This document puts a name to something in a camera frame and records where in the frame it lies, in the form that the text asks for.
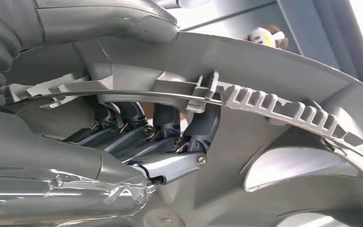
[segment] transparent tape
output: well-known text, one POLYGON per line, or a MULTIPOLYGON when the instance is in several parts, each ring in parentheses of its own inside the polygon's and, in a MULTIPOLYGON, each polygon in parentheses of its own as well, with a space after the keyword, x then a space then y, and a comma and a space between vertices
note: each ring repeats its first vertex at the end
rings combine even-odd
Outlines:
POLYGON ((108 183, 55 169, 0 167, 0 226, 71 226, 131 216, 155 186, 143 175, 108 183))

